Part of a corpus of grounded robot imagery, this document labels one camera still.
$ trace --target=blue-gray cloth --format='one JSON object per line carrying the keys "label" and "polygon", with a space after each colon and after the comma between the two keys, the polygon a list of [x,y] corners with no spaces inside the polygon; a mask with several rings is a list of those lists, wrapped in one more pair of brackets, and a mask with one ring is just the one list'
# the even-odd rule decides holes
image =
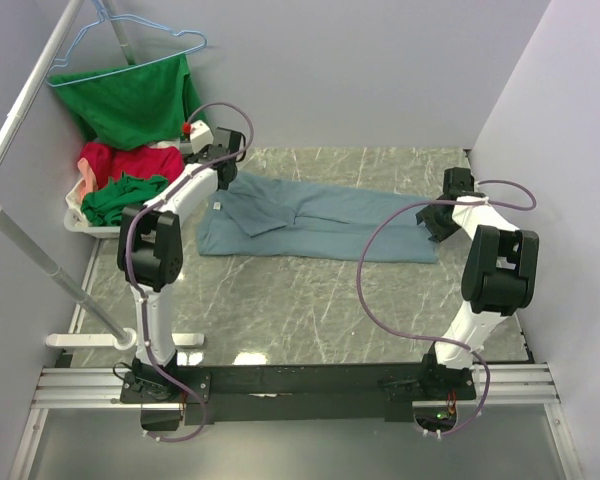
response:
{"label": "blue-gray cloth", "polygon": [[[358,260],[375,228],[413,195],[269,179],[240,172],[211,196],[198,225],[200,255],[292,255]],[[376,237],[371,262],[435,263],[430,234],[416,212],[395,218]]]}

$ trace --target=gray wall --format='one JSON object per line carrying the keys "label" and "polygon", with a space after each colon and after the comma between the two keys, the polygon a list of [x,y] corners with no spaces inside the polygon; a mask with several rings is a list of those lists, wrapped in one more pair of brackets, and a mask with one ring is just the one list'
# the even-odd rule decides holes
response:
{"label": "gray wall", "polygon": [[553,0],[471,161],[479,178],[537,193],[535,212],[508,212],[541,242],[521,317],[549,362],[588,478],[600,479],[600,0]]}
{"label": "gray wall", "polygon": [[[37,1],[50,18],[64,3]],[[241,105],[261,146],[472,147],[548,0],[115,3],[206,33],[189,57],[202,98]],[[197,41],[129,31],[144,59]]]}
{"label": "gray wall", "polygon": [[[0,2],[0,126],[51,32],[30,2]],[[75,181],[80,138],[44,87],[0,169],[0,202],[77,279],[92,242],[64,231],[63,196]],[[17,450],[47,334],[67,331],[73,305],[0,234],[0,479]]]}

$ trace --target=red cloth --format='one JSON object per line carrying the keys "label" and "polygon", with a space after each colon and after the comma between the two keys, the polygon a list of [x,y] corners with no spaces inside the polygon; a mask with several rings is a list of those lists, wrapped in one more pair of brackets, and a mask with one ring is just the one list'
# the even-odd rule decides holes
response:
{"label": "red cloth", "polygon": [[98,188],[109,183],[109,177],[118,181],[122,172],[148,180],[152,175],[162,175],[173,182],[184,171],[180,150],[176,147],[150,148],[146,146],[124,151],[102,143],[87,143],[80,158],[86,158],[93,170]]}

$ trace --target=green towel hanging on hanger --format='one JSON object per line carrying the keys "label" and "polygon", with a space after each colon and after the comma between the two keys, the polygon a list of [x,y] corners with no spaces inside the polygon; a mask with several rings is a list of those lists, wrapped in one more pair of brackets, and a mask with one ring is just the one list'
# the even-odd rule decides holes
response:
{"label": "green towel hanging on hanger", "polygon": [[[53,75],[49,81],[55,85],[125,68]],[[200,106],[185,55],[54,90],[85,140],[98,138],[120,150],[179,137],[183,122]]]}

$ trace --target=pink cloth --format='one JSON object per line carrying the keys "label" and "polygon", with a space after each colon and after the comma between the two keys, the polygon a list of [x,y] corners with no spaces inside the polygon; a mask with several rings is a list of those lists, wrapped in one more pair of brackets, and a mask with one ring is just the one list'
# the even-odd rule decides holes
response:
{"label": "pink cloth", "polygon": [[82,185],[80,186],[80,191],[78,192],[80,195],[80,202],[82,202],[87,193],[98,190],[98,181],[96,180],[96,175],[93,173],[93,170],[89,165],[89,161],[86,158],[82,157],[80,160],[78,160],[78,170],[80,170],[80,173],[82,174]]}
{"label": "pink cloth", "polygon": [[104,188],[109,183],[109,178],[119,180],[122,172],[144,179],[161,175],[172,183],[184,171],[182,155],[176,147],[142,146],[124,151],[102,143],[89,142],[82,149],[80,158],[89,163],[98,188]]}

